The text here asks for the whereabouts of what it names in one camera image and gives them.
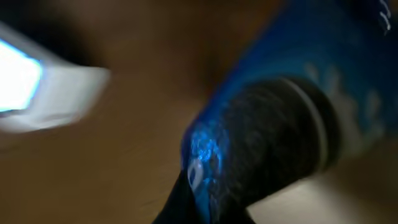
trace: brown surface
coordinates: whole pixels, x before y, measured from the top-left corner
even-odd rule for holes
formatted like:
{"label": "brown surface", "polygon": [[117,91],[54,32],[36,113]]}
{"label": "brown surface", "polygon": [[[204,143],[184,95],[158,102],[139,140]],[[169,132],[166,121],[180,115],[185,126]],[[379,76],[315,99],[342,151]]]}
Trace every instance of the brown surface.
{"label": "brown surface", "polygon": [[54,3],[113,71],[92,114],[0,154],[0,223],[150,223],[179,170],[183,130],[275,12],[272,1]]}

